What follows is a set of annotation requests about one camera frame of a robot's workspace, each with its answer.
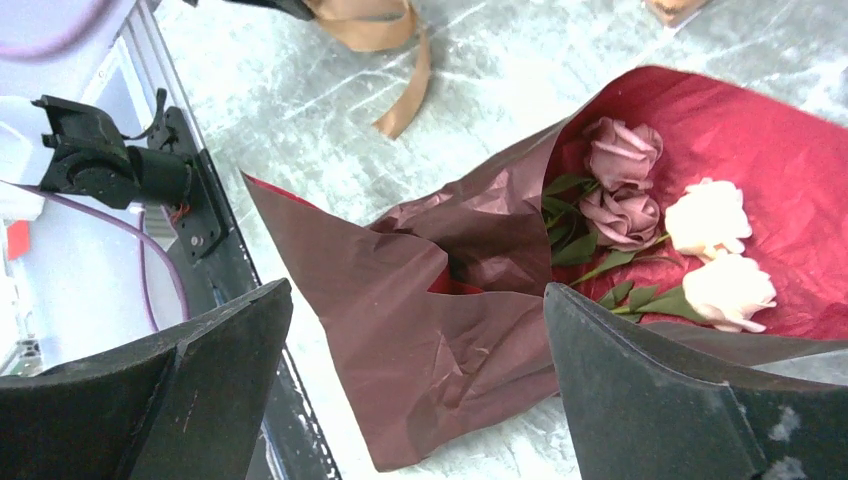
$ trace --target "flower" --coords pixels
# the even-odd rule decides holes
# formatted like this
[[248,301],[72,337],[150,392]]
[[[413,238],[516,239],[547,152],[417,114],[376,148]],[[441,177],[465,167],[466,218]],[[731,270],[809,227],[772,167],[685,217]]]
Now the flower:
[[601,118],[584,132],[592,135],[586,168],[609,191],[624,186],[651,188],[648,174],[662,155],[660,134],[647,125],[629,130],[621,120]]
[[716,258],[720,250],[744,252],[745,245],[739,239],[749,238],[753,231],[742,209],[742,191],[732,182],[710,178],[685,191],[665,211],[665,230],[674,249],[704,262]]
[[777,306],[769,274],[757,262],[720,250],[716,259],[683,277],[683,291],[692,308],[707,323],[725,332],[754,333],[766,327],[751,321],[765,308]]
[[616,192],[595,190],[580,201],[589,228],[597,230],[598,245],[632,252],[659,237],[660,207],[646,193],[633,188]]

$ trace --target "brown box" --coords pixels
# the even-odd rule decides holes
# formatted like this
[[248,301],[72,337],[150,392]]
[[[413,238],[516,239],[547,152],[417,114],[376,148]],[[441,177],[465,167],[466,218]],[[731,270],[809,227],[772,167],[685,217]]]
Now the brown box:
[[645,0],[648,8],[667,27],[677,27],[709,0]]

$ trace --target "crumpled paper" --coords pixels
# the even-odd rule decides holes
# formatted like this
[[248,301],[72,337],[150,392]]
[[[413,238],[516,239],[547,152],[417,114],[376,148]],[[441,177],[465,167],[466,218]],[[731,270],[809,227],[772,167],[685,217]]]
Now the crumpled paper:
[[[246,177],[292,280],[326,331],[378,470],[415,464],[557,393],[542,295],[551,280],[568,283],[593,265],[551,271],[540,196],[558,175],[583,171],[583,132],[602,117],[662,135],[649,190],[662,208],[702,177],[743,189],[755,232],[747,255],[778,290],[779,306],[756,318],[767,333],[848,338],[848,131],[707,77],[658,67],[628,72],[571,119],[366,227]],[[676,255],[671,245],[659,253]],[[663,291],[700,265],[675,258],[684,268],[636,263],[579,291],[597,299],[623,279]],[[647,315],[643,323],[748,365],[845,346],[668,320],[681,322]]]

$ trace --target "marble table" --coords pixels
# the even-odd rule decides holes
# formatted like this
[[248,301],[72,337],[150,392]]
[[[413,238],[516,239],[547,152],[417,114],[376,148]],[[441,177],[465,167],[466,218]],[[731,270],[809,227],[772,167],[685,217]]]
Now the marble table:
[[[156,17],[264,281],[286,268],[239,170],[366,224],[579,108],[642,64],[736,83],[848,126],[848,3],[714,0],[679,30],[637,0],[419,0],[429,100],[390,141],[369,127],[411,50],[356,54],[315,25],[222,1],[165,0]],[[289,348],[344,478],[579,479],[558,399],[377,474],[323,331],[296,294]]]

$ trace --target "tan ribbon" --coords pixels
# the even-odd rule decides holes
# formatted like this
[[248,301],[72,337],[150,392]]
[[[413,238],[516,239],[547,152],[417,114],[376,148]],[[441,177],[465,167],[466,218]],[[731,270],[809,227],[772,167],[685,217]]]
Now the tan ribbon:
[[418,14],[409,0],[307,0],[315,21],[327,33],[356,52],[379,52],[403,46],[418,31],[415,71],[403,94],[374,127],[396,139],[409,124],[430,83],[430,42],[418,28]]

